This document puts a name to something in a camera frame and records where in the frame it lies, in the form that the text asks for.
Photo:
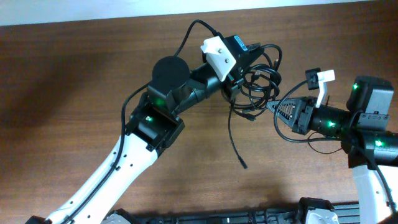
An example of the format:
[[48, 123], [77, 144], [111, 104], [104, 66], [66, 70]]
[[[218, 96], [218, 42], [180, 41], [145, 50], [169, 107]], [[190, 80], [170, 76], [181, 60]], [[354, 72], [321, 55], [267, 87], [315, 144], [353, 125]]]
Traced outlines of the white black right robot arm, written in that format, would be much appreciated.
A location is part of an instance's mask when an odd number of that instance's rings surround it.
[[274, 120], [294, 133], [320, 134], [319, 141], [338, 141], [348, 155], [359, 201], [360, 223], [397, 223], [397, 133], [388, 131], [394, 89], [377, 77], [356, 77], [346, 109], [324, 104], [332, 71], [310, 75], [305, 84], [317, 97], [282, 99], [267, 104]]

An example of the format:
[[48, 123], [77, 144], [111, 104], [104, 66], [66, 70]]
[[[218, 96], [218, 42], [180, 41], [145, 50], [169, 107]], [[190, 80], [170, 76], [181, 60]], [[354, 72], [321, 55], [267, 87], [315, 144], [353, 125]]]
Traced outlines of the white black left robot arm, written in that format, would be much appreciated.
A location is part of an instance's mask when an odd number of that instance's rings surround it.
[[122, 106], [121, 135], [111, 153], [82, 187], [48, 217], [28, 223], [101, 223], [129, 186], [169, 148], [185, 124], [179, 114], [217, 91], [229, 98], [263, 53], [259, 44], [221, 42], [201, 47], [204, 63], [193, 70], [178, 55], [160, 59], [152, 80], [138, 91], [130, 117]]

